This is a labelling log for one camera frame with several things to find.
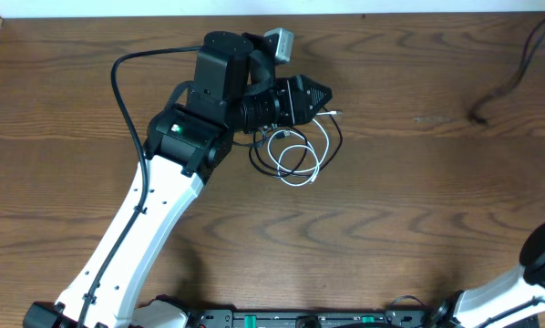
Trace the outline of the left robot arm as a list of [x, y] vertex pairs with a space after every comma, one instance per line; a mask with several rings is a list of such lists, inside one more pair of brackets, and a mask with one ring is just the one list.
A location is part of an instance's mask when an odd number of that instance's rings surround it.
[[214, 31], [196, 48], [194, 77], [176, 86], [137, 139], [137, 172], [108, 230], [81, 273], [54, 302], [35, 302], [26, 327], [183, 327], [178, 306], [137, 299], [178, 219], [230, 153], [237, 132], [293, 128], [314, 120], [331, 99], [311, 78], [277, 77], [293, 33]]

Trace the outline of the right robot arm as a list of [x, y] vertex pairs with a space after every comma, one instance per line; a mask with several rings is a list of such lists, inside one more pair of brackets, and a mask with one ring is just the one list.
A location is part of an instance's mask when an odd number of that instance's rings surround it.
[[545, 312], [545, 223], [524, 242], [519, 264], [478, 288], [459, 291], [431, 314], [429, 327], [508, 327]]

